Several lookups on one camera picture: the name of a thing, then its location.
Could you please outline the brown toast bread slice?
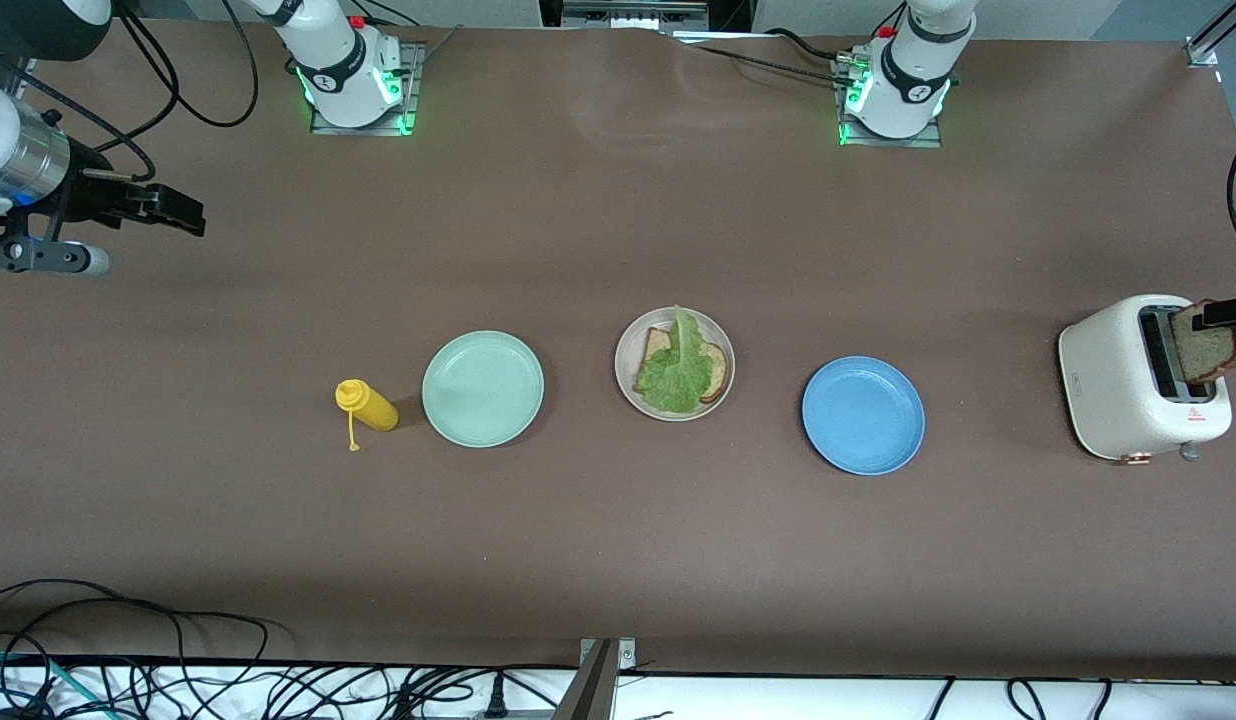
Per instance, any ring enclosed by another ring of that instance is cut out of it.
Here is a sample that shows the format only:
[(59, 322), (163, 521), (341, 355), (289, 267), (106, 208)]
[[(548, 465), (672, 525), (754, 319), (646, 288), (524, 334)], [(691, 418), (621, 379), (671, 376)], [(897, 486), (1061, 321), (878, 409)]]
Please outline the brown toast bread slice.
[(1182, 308), (1168, 316), (1182, 382), (1189, 387), (1217, 382), (1236, 366), (1236, 327), (1194, 329), (1194, 320), (1203, 316), (1208, 304), (1213, 304), (1213, 299)]
[[(649, 395), (646, 395), (641, 375), (644, 375), (645, 368), (651, 363), (654, 356), (670, 347), (670, 341), (672, 341), (672, 337), (670, 337), (670, 333), (664, 331), (664, 329), (646, 329), (644, 356), (641, 356), (641, 366), (640, 369), (638, 369), (637, 382), (633, 384), (633, 389), (641, 393), (641, 396), (645, 396), (646, 403), (650, 405), (653, 405), (653, 400)], [(700, 354), (709, 361), (709, 382), (705, 393), (700, 395), (700, 400), (697, 400), (697, 403), (701, 405), (709, 405), (714, 404), (714, 401), (717, 401), (718, 398), (726, 391), (729, 363), (723, 348), (719, 345), (714, 345), (708, 341), (702, 341), (700, 343)]]

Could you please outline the yellow mustard squeeze bottle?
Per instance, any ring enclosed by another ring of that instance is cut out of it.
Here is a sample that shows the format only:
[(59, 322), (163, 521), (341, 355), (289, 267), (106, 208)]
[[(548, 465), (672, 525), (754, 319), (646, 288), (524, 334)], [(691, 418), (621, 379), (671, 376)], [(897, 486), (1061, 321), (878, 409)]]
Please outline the yellow mustard squeeze bottle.
[(358, 451), (358, 424), (375, 432), (391, 432), (398, 427), (400, 415), (396, 405), (361, 379), (340, 382), (334, 389), (334, 398), (337, 408), (347, 416), (349, 451)]

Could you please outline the green lettuce leaf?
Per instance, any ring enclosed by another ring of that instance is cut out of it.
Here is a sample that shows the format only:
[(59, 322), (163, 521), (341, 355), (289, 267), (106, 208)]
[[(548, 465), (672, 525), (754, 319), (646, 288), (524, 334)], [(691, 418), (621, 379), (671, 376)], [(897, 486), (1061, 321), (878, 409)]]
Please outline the green lettuce leaf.
[(709, 395), (714, 366), (700, 320), (684, 308), (674, 308), (667, 327), (646, 332), (633, 388), (660, 412), (690, 414)]

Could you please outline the mint green plate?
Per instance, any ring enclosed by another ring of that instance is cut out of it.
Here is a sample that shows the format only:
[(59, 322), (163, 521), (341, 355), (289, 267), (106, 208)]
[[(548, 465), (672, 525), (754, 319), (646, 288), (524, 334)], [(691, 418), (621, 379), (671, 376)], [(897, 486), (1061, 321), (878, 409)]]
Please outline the mint green plate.
[(462, 333), (433, 356), (421, 382), (431, 427), (454, 445), (491, 448), (525, 432), (546, 391), (543, 364), (522, 338)]

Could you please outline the blue plate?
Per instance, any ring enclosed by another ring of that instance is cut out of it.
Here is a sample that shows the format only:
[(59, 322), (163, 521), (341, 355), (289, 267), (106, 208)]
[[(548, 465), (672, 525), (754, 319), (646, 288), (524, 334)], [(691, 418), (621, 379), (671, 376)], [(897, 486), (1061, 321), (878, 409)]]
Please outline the blue plate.
[(800, 415), (815, 451), (860, 477), (904, 468), (925, 441), (918, 388), (878, 357), (838, 357), (819, 366), (803, 388)]

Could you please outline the beige plate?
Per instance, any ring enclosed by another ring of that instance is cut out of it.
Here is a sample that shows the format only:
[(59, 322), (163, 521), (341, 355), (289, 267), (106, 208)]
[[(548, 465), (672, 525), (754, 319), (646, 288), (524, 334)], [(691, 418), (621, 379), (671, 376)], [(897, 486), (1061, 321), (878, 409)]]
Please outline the beige plate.
[(719, 408), (723, 404), (724, 398), (728, 396), (728, 393), (734, 383), (737, 361), (733, 345), (730, 343), (728, 333), (724, 332), (724, 329), (722, 329), (719, 324), (714, 322), (714, 320), (708, 315), (693, 309), (687, 309), (697, 317), (705, 341), (719, 345), (723, 348), (724, 354), (728, 357), (729, 372), (726, 382), (726, 391), (718, 398), (717, 401), (714, 401), (714, 404), (700, 405), (693, 412), (690, 414), (660, 412), (650, 405), (646, 405), (644, 396), (638, 395), (635, 389), (633, 389), (633, 384), (637, 382), (638, 368), (641, 366), (641, 356), (644, 356), (646, 329), (667, 327), (667, 325), (672, 322), (672, 310), (674, 308), (659, 308), (646, 311), (645, 314), (637, 316), (635, 320), (632, 320), (632, 324), (627, 325), (616, 345), (613, 356), (614, 375), (622, 395), (625, 396), (628, 404), (632, 404), (632, 406), (641, 414), (660, 421), (690, 421), (713, 412), (714, 408)]

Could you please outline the cream white toaster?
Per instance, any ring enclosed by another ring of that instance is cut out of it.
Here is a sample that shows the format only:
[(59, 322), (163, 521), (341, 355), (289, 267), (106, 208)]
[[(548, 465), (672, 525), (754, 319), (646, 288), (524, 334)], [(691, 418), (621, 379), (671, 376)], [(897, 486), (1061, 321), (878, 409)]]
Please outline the cream white toaster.
[(1222, 379), (1190, 387), (1170, 316), (1184, 296), (1140, 293), (1063, 329), (1057, 352), (1067, 408), (1089, 454), (1145, 466), (1157, 454), (1198, 459), (1232, 425)]

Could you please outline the grey metal equipment box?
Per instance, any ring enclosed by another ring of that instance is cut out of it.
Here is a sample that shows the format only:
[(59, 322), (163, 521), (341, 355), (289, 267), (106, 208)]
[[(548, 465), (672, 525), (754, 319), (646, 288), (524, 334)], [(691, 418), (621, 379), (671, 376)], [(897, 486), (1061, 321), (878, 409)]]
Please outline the grey metal equipment box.
[(651, 28), (674, 32), (708, 32), (706, 0), (560, 0), (562, 28)]

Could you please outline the aluminium table frame rail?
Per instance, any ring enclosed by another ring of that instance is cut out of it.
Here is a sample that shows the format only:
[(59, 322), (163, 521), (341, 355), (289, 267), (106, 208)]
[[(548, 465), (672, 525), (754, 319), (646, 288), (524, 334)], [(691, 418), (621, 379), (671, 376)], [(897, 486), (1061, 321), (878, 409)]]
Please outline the aluminium table frame rail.
[(1236, 33), (1236, 0), (1227, 0), (1201, 28), (1188, 36), (1184, 51), (1189, 67), (1216, 67), (1217, 49)]

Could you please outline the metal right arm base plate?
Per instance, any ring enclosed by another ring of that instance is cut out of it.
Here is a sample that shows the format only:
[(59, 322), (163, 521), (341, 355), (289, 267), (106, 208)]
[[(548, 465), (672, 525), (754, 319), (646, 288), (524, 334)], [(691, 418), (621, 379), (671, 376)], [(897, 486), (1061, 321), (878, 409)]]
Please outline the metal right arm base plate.
[(375, 123), (367, 123), (358, 128), (342, 128), (329, 123), (324, 115), (310, 105), (310, 133), (325, 136), (349, 137), (408, 137), (417, 127), (418, 103), (420, 103), (423, 61), (426, 56), (426, 42), (404, 42), (402, 44), (402, 67), (391, 72), (381, 73), (384, 78), (386, 88), (396, 104), (386, 109), (382, 117)]

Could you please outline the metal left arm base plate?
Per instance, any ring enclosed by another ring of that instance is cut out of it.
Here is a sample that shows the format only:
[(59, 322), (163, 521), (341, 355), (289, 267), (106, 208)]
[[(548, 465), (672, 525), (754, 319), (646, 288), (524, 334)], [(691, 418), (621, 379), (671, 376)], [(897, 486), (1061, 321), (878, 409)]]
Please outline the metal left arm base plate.
[(938, 114), (943, 110), (943, 103), (938, 101), (929, 112), (928, 123), (921, 128), (920, 133), (907, 138), (891, 138), (878, 135), (868, 128), (859, 115), (865, 99), (878, 86), (874, 74), (869, 69), (869, 56), (859, 53), (838, 53), (831, 61), (833, 78), (838, 83), (836, 88), (837, 98), (837, 127), (840, 146), (861, 144), (878, 147), (902, 147), (902, 149), (941, 149), (942, 136)]

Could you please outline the grey metal bracket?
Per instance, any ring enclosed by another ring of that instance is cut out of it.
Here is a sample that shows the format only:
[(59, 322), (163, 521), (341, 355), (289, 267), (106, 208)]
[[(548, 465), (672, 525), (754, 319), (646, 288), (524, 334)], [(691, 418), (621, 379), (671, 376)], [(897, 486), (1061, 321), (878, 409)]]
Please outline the grey metal bracket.
[(612, 720), (620, 671), (637, 664), (637, 638), (582, 638), (580, 667), (551, 720)]

